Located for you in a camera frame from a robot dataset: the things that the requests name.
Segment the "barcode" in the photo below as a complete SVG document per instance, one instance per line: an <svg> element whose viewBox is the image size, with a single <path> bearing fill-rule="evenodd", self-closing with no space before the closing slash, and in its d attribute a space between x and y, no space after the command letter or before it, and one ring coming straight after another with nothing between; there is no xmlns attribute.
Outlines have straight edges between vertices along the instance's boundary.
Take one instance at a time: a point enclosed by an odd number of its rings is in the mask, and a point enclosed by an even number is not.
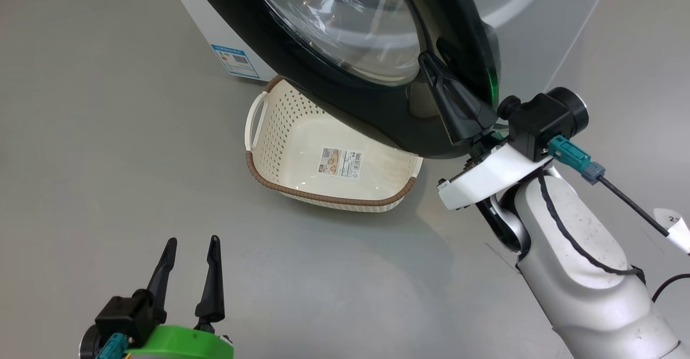
<svg viewBox="0 0 690 359"><path fill-rule="evenodd" d="M352 170L355 172L359 170L360 164L362 164L362 153L355 153L355 163L352 165Z"/></svg>
<svg viewBox="0 0 690 359"><path fill-rule="evenodd" d="M247 61L247 58L244 56L237 56L236 54L233 54L232 57L234 58L235 62L249 64L249 61Z"/></svg>

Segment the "white plastic basket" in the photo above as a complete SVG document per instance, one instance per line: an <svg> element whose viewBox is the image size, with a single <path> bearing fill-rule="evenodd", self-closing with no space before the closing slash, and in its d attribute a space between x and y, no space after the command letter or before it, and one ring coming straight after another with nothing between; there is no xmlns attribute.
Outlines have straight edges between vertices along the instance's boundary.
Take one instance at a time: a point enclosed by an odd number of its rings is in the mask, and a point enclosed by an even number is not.
<svg viewBox="0 0 690 359"><path fill-rule="evenodd" d="M254 100L244 143L247 167L259 183L345 211L393 209L422 167L422 158L358 133L281 77Z"/></svg>

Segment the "black cable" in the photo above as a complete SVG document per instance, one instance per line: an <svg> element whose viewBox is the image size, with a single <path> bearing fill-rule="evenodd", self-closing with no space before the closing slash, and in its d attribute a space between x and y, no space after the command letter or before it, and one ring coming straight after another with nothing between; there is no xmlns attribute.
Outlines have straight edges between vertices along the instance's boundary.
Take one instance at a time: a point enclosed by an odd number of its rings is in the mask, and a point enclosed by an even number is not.
<svg viewBox="0 0 690 359"><path fill-rule="evenodd" d="M661 286L659 286L658 289L654 292L654 295L651 296L651 302L656 302L656 299L659 298L659 295L661 292L666 288L666 286L674 283L675 281L682 280L683 278L690 278L690 274L685 273L685 274L678 274L674 275L671 278L668 278Z"/></svg>
<svg viewBox="0 0 690 359"><path fill-rule="evenodd" d="M597 266L598 268L601 268L603 271L606 271L606 273L616 275L636 275L638 277L644 277L644 272L640 268L636 268L635 266L633 266L633 268L628 270L619 270L617 268L609 267L605 264L602 264L600 261L596 260L596 258L587 253L587 251L585 251L584 248L582 248L582 246L580 246L579 243L577 243L577 241L568 232L560 217L558 216L558 212L556 212L554 202L551 200L551 197L549 196L549 192L547 190L547 182L546 180L544 180L544 169L540 170L538 179L542 190L542 197L544 198L544 201L547 203L547 210L549 211L551 218L554 219L559 231L570 242L570 244L575 249L575 251L577 251L577 253L579 253L581 256L584 256L589 261L589 263L593 264L594 266Z"/></svg>
<svg viewBox="0 0 690 359"><path fill-rule="evenodd" d="M643 217L649 224L651 224L656 231L659 231L663 236L667 237L668 236L668 230L665 229L664 227L661 226L656 220L652 219L651 216L645 210L641 209L638 204L635 204L634 201L630 199L630 197L626 196L623 192L621 192L618 188L616 188L609 180L606 180L604 175L601 175L597 177L597 180L601 181L602 184L604 184L605 187L611 190L614 195L618 196L621 200L625 202L625 204L628 204L633 211L637 212L640 216Z"/></svg>

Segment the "floor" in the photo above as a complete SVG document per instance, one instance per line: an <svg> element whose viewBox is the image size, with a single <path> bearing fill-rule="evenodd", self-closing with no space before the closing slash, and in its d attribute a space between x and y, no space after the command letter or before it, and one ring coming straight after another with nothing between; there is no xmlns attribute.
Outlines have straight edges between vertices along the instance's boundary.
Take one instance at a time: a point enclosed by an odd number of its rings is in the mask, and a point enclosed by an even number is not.
<svg viewBox="0 0 690 359"><path fill-rule="evenodd" d="M602 0L554 85L577 138L648 209L690 215L690 0ZM0 0L0 346L74 357L113 295L179 240L168 323L193 326L212 234L237 357L570 357L475 209L448 212L428 161L397 209L330 211L261 187L246 111L179 0ZM650 290L690 260L602 187L563 171ZM690 340L690 282L658 306Z"/></svg>

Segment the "woven brown trim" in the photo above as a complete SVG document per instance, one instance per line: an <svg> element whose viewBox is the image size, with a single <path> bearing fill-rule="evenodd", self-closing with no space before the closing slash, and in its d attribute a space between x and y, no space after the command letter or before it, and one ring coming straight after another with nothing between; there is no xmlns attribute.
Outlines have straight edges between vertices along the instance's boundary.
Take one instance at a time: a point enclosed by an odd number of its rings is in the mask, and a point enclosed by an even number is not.
<svg viewBox="0 0 690 359"><path fill-rule="evenodd" d="M266 89L264 89L264 91L270 92L274 86L281 82L282 79L283 76L274 77L273 79L271 79L271 81L268 82L268 84L266 84Z"/></svg>
<svg viewBox="0 0 690 359"><path fill-rule="evenodd" d="M270 182L269 180L266 180L259 174L259 171L256 169L254 166L254 157L252 156L251 151L246 152L246 158L247 158L247 168L249 168L249 172L251 172L252 176L254 176L254 179L256 179L261 185L264 187L277 190L278 192L283 192L283 194L288 194L288 195L293 195L293 196L299 196L303 197L305 199L312 199L312 200L317 200L319 202L326 202L326 203L333 203L333 204L345 204L349 206L387 206L390 203L396 202L405 195L414 187L416 178L415 177L410 177L409 180L407 180L407 184L405 184L404 187L398 192L397 194L390 196L387 199L382 199L382 200L363 200L363 199L343 199L341 197L330 197L330 196L325 196L325 195L318 195L318 194L310 194L310 192L303 192L301 190L297 189L292 189L288 187L283 187L283 185L278 185L276 183Z"/></svg>

